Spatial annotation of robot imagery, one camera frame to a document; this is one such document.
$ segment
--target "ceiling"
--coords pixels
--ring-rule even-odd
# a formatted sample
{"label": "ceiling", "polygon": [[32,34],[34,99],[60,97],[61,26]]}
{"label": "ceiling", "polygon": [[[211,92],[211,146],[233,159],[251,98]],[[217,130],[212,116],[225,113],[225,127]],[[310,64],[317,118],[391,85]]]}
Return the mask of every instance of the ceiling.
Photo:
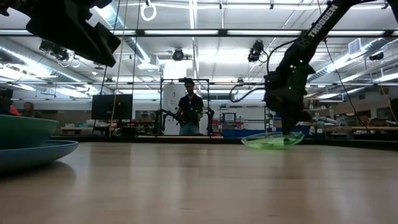
{"label": "ceiling", "polygon": [[[157,14],[151,21],[142,19],[139,13],[140,1],[115,1],[113,4],[120,4],[119,16],[126,18],[128,29],[308,29],[311,23],[315,22],[320,11],[317,8],[317,1],[314,0],[222,0],[224,8],[218,8],[220,0],[198,0],[198,9],[190,18],[189,0],[152,0],[157,4]],[[268,9],[269,4],[274,3],[274,9]],[[363,4],[362,8],[352,8],[342,20],[335,26],[335,29],[343,30],[388,30],[397,29],[398,25],[391,9],[382,10],[384,1],[374,1],[371,4]],[[25,29],[29,18],[12,9],[9,10],[9,17],[0,17],[0,29]],[[92,10],[93,21],[105,22],[98,11]],[[151,9],[146,9],[146,16],[149,17]],[[8,37],[9,40],[31,50],[34,53],[43,55],[39,50],[41,39],[38,37]],[[165,64],[171,61],[171,52],[176,48],[182,48],[186,55],[193,55],[193,44],[197,45],[198,74],[197,78],[208,78],[216,82],[235,82],[238,78],[244,78],[245,82],[261,82],[266,69],[259,63],[252,66],[247,61],[249,49],[256,40],[262,40],[267,50],[272,50],[281,43],[290,41],[290,38],[255,38],[255,37],[196,37],[194,42],[191,37],[138,37],[137,43],[149,55],[158,56],[160,63]],[[338,58],[339,54],[347,51],[348,44],[355,38],[329,38],[328,48],[333,57]],[[278,50],[270,59],[271,69],[275,69],[282,60],[286,48]],[[388,49],[390,59],[395,59],[395,45]],[[118,62],[113,68],[107,68],[106,77],[112,77],[115,81],[119,75],[119,81],[151,82],[159,80],[160,73],[140,70],[137,66],[139,60],[134,61],[134,51],[126,44],[115,52]],[[56,63],[55,59],[46,55],[49,60]],[[89,80],[102,82],[105,70],[97,70],[93,62],[80,59],[80,66],[75,68],[68,66],[67,69],[83,75]],[[329,54],[325,44],[320,44],[314,55],[311,65],[319,70],[329,62]],[[354,75],[365,69],[364,60],[356,60],[349,66],[341,68],[344,77]],[[192,66],[188,69],[187,75],[194,76]],[[325,75],[312,83],[325,82],[335,83],[337,79],[332,75]],[[140,85],[136,83],[137,89],[156,89],[156,85]],[[121,85],[119,88],[131,88],[131,85]],[[218,86],[217,89],[230,89],[231,86]]]}

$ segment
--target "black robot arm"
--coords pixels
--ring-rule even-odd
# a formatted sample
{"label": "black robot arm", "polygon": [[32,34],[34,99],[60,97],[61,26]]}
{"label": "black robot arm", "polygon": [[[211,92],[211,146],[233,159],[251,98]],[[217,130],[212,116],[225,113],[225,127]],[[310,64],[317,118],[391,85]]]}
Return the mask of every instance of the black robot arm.
{"label": "black robot arm", "polygon": [[[301,35],[286,50],[276,71],[269,72],[266,79],[264,101],[282,117],[283,134],[289,134],[300,119],[303,98],[307,94],[305,85],[309,74],[315,73],[309,65],[321,41],[348,12],[350,7],[375,0],[334,0],[312,24],[307,33]],[[398,21],[398,0],[387,0]]]}
{"label": "black robot arm", "polygon": [[34,35],[73,50],[94,62],[113,66],[113,52],[121,41],[100,23],[87,23],[94,6],[103,8],[112,0],[0,0],[0,14],[9,7],[30,17],[26,29]]}

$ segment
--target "black monitor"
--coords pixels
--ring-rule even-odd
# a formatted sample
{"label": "black monitor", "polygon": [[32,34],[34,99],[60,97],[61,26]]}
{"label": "black monitor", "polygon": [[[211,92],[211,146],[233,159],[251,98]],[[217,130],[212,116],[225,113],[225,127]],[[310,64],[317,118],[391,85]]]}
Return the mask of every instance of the black monitor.
{"label": "black monitor", "polygon": [[[91,106],[92,119],[112,119],[115,95],[94,95]],[[113,119],[132,119],[132,95],[116,95]]]}

